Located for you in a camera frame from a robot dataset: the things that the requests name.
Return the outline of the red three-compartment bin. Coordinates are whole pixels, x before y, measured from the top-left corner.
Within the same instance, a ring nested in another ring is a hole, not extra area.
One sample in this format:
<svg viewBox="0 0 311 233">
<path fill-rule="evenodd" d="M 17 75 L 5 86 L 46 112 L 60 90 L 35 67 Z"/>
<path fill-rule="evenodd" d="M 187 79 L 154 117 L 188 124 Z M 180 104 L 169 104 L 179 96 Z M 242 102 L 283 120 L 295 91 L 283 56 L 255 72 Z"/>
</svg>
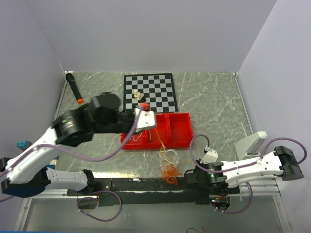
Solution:
<svg viewBox="0 0 311 233">
<path fill-rule="evenodd" d="M 134 135 L 124 150 L 188 148 L 193 138 L 189 113 L 156 113 L 157 127 Z"/>
</svg>

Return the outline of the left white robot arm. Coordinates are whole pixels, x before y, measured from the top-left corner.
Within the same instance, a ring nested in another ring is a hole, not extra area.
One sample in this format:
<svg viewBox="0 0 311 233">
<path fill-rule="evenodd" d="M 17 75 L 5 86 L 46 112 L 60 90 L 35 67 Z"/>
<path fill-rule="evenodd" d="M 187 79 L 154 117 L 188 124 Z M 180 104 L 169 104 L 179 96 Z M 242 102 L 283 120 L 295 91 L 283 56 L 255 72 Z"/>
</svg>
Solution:
<svg viewBox="0 0 311 233">
<path fill-rule="evenodd" d="M 71 189 L 85 195 L 94 193 L 97 183 L 92 171 L 58 171 L 47 167 L 47 164 L 61 153 L 93 162 L 108 160 L 118 153 L 120 148 L 103 158 L 90 158 L 75 154 L 70 148 L 90 142 L 95 134 L 105 133 L 126 133 L 126 143 L 138 131 L 142 110 L 120 111 L 120 104 L 120 98 L 111 92 L 94 96 L 89 103 L 65 111 L 22 154 L 12 159 L 2 158 L 2 193 L 20 198 L 33 197 L 47 189 Z"/>
</svg>

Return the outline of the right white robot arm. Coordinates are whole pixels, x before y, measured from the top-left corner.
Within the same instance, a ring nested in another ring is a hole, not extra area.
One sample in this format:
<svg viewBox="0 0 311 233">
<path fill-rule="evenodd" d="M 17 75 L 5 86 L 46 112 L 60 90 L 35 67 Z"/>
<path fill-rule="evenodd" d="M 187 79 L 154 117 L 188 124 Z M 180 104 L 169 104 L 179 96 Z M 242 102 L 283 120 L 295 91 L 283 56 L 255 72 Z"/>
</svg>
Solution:
<svg viewBox="0 0 311 233">
<path fill-rule="evenodd" d="M 304 178 L 293 151 L 287 147 L 275 147 L 274 151 L 262 159 L 255 157 L 196 166 L 192 173 L 184 175 L 188 186 L 206 188 L 216 193 L 223 193 L 246 182 L 270 179 L 274 176 L 280 177 L 283 181 Z"/>
</svg>

